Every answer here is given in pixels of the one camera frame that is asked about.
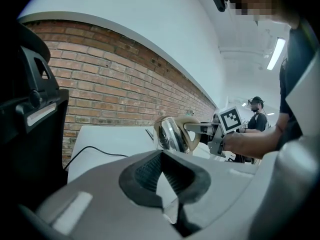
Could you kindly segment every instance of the hand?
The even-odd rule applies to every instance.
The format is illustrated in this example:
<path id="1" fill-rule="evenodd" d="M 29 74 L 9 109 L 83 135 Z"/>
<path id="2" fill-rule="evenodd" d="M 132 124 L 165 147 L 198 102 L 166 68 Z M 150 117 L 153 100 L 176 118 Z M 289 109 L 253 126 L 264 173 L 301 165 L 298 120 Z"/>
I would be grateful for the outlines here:
<path id="1" fill-rule="evenodd" d="M 243 136 L 244 136 L 243 134 L 238 132 L 227 134 L 223 138 L 223 143 L 224 143 L 223 150 L 230 151 L 232 153 L 237 154 L 237 150 L 239 150 L 242 147 Z"/>

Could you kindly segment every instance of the person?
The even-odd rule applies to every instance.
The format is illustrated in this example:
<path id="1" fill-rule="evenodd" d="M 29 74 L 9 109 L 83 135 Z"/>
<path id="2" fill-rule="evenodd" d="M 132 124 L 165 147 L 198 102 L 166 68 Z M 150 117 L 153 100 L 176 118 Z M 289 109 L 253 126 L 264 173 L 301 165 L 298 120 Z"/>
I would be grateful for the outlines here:
<path id="1" fill-rule="evenodd" d="M 298 139 L 302 135 L 299 124 L 286 102 L 286 97 L 319 49 L 317 36 L 308 20 L 303 17 L 303 15 L 311 15 L 305 10 L 308 2 L 309 0 L 230 0 L 233 7 L 241 10 L 241 14 L 253 14 L 277 23 L 288 24 L 291 30 L 287 58 L 282 63 L 279 74 L 280 113 L 275 126 L 264 132 L 228 134 L 223 140 L 225 151 L 262 159 L 266 153 L 278 151 L 285 143 Z"/>
<path id="2" fill-rule="evenodd" d="M 256 96 L 250 102 L 251 110 L 254 115 L 251 117 L 248 128 L 242 128 L 241 133 L 260 133 L 266 129 L 268 125 L 267 116 L 263 113 L 264 102 L 259 97 Z"/>

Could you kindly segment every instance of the electric kettle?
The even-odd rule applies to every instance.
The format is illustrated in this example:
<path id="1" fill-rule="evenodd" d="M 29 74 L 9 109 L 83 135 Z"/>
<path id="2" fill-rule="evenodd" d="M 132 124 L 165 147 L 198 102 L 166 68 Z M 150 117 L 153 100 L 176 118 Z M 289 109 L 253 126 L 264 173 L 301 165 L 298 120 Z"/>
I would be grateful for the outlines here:
<path id="1" fill-rule="evenodd" d="M 153 127 L 153 142 L 157 150 L 178 151 L 188 154 L 196 149 L 200 142 L 201 134 L 196 133 L 194 140 L 190 139 L 185 124 L 200 124 L 192 116 L 161 116 Z"/>

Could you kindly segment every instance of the power cord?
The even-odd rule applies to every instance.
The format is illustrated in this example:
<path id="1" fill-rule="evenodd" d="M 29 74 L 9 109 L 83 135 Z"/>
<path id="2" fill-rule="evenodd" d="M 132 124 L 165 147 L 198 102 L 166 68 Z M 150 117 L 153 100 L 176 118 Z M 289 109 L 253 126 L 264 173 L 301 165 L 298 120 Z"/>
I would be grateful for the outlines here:
<path id="1" fill-rule="evenodd" d="M 111 153 L 107 153 L 107 152 L 104 152 L 102 150 L 100 150 L 99 148 L 96 148 L 95 146 L 85 146 L 83 149 L 81 149 L 71 160 L 70 162 L 67 163 L 67 165 L 63 168 L 64 170 L 66 170 L 68 168 L 68 166 L 72 163 L 73 160 L 76 159 L 77 156 L 79 156 L 79 154 L 84 151 L 85 149 L 87 148 L 92 148 L 92 149 L 95 149 L 95 150 L 98 150 L 100 151 L 101 153 L 105 154 L 105 155 L 109 155 L 109 156 L 115 156 L 115 157 L 124 157 L 124 158 L 127 158 L 128 156 L 127 155 L 124 155 L 124 154 L 111 154 Z"/>

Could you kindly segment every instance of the fluorescent light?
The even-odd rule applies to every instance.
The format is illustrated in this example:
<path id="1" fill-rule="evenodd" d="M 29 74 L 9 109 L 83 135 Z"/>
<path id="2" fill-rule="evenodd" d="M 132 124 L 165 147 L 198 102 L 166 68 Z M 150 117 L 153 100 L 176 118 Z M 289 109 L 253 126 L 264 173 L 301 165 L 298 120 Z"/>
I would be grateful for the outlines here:
<path id="1" fill-rule="evenodd" d="M 274 52 L 272 54 L 271 60 L 269 62 L 268 67 L 266 68 L 267 70 L 273 70 L 274 69 L 274 66 L 276 65 L 276 63 L 277 63 L 277 61 L 278 61 L 278 59 L 280 57 L 280 54 L 282 53 L 282 50 L 285 47 L 285 43 L 286 43 L 286 40 L 284 40 L 283 38 L 278 38 L 277 39 L 276 45 L 275 45 L 275 49 L 274 49 Z"/>

